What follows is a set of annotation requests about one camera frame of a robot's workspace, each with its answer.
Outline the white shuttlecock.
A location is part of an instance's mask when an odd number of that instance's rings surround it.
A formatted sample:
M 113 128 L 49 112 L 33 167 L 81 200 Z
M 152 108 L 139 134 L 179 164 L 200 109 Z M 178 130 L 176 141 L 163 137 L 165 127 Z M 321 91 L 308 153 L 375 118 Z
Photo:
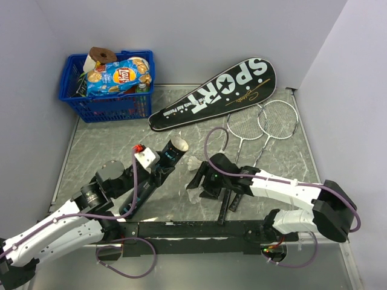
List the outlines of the white shuttlecock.
M 200 168 L 202 161 L 196 158 L 195 156 L 190 156 L 187 161 L 188 171 L 198 170 Z
M 197 204 L 201 201 L 200 194 L 203 191 L 202 187 L 193 188 L 193 189 L 186 189 L 189 202 L 191 204 Z

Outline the black shuttlecock tube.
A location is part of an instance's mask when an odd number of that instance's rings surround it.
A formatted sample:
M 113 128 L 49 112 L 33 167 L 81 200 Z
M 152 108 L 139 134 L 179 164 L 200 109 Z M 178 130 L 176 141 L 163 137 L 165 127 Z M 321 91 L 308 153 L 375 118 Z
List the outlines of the black shuttlecock tube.
M 138 187 L 120 206 L 119 214 L 131 219 L 153 192 L 163 185 L 188 149 L 187 141 L 179 135 L 173 136 L 161 151 L 149 147 L 139 149 L 135 153 Z

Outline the black SPORT racket bag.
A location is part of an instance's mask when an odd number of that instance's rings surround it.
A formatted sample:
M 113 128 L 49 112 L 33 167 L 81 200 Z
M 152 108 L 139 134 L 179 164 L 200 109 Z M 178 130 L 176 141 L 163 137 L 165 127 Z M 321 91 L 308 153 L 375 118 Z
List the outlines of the black SPORT racket bag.
M 276 83 L 273 65 L 251 57 L 153 113 L 148 124 L 154 132 L 163 132 L 238 112 L 271 97 Z

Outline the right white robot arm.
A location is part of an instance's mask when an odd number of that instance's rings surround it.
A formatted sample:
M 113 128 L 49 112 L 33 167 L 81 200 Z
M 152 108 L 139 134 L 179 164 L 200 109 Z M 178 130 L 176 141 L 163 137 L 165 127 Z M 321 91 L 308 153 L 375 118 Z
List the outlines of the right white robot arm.
M 297 232 L 320 233 L 345 242 L 358 218 L 357 207 L 341 186 L 331 180 L 305 183 L 272 175 L 256 167 L 238 167 L 223 153 L 203 161 L 187 189 L 203 188 L 203 196 L 216 198 L 223 189 L 238 195 L 269 198 L 295 207 L 274 208 L 265 217 L 264 234 L 270 240 Z

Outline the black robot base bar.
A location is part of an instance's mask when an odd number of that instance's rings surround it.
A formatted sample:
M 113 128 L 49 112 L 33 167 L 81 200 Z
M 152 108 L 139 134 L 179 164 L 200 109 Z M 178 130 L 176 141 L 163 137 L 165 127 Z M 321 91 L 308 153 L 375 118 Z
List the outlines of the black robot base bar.
M 297 242 L 296 233 L 281 234 L 266 226 L 262 220 L 175 221 L 175 222 L 122 222 L 110 240 L 101 240 L 98 246 L 123 245 L 123 257 L 152 254 L 144 242 L 119 238 L 139 237 L 150 242 L 157 254 L 243 253 L 261 254 L 261 247 L 271 243 Z

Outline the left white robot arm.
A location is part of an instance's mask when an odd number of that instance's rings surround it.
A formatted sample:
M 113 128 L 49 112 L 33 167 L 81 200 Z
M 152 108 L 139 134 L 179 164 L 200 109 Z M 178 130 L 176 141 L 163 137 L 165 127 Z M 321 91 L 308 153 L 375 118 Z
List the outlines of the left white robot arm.
M 157 162 L 126 168 L 108 161 L 54 213 L 12 238 L 1 241 L 1 285 L 17 289 L 28 283 L 38 267 L 85 245 L 117 240 L 122 223 L 142 206 L 175 170 Z

